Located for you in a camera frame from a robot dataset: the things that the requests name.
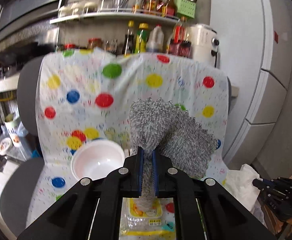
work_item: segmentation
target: green polka dot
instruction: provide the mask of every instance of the green polka dot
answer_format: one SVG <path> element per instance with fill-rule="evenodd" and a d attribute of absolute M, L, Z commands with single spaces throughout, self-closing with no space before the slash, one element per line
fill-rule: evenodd
<path fill-rule="evenodd" d="M 180 108 L 183 110 L 183 111 L 186 111 L 186 107 L 184 105 L 181 105 L 181 104 L 175 104 L 175 106 L 180 106 Z"/>
<path fill-rule="evenodd" d="M 103 75 L 108 78 L 117 78 L 122 73 L 122 67 L 119 64 L 110 63 L 103 69 Z"/>
<path fill-rule="evenodd" d="M 56 196 L 56 201 L 59 200 L 62 197 L 62 195 Z"/>
<path fill-rule="evenodd" d="M 75 52 L 74 49 L 65 50 L 65 51 L 63 51 L 63 57 L 73 56 L 74 52 Z"/>

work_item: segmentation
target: metal screw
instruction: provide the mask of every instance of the metal screw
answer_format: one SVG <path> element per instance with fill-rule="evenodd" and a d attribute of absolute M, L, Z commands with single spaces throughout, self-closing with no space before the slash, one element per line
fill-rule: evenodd
<path fill-rule="evenodd" d="M 208 178 L 208 179 L 206 179 L 206 184 L 208 186 L 214 186 L 216 184 L 216 181 L 212 178 Z"/>
<path fill-rule="evenodd" d="M 120 168 L 120 169 L 118 170 L 118 172 L 119 172 L 120 174 L 126 174 L 126 173 L 128 172 L 128 169 L 127 169 L 127 168 Z"/>
<path fill-rule="evenodd" d="M 81 179 L 80 183 L 83 186 L 87 186 L 90 183 L 90 179 L 89 178 L 83 178 L 83 179 Z"/>
<path fill-rule="evenodd" d="M 177 169 L 175 169 L 175 168 L 169 168 L 169 169 L 168 169 L 168 173 L 169 173 L 169 174 L 172 174 L 172 175 L 173 175 L 173 174 L 176 174 L 177 172 L 178 172 L 178 171 L 177 171 Z"/>

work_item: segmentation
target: yellow bottle cap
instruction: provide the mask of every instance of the yellow bottle cap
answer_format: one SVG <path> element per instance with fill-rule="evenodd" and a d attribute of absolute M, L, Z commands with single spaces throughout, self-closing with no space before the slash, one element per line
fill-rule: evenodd
<path fill-rule="evenodd" d="M 147 23 L 141 23 L 139 24 L 140 29 L 148 29 L 148 24 Z"/>

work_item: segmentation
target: green utensil basket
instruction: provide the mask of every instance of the green utensil basket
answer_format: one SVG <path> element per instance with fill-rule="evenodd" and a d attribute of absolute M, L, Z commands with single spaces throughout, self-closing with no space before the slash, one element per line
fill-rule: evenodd
<path fill-rule="evenodd" d="M 195 18 L 196 3 L 188 0 L 175 0 L 177 6 L 177 13 Z"/>

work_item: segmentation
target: soy sauce bottle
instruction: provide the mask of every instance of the soy sauce bottle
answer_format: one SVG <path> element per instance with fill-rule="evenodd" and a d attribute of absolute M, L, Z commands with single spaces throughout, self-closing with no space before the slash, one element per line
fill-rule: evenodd
<path fill-rule="evenodd" d="M 123 55 L 134 53 L 134 21 L 128 22 L 128 31 L 125 34 L 124 47 L 122 50 Z"/>

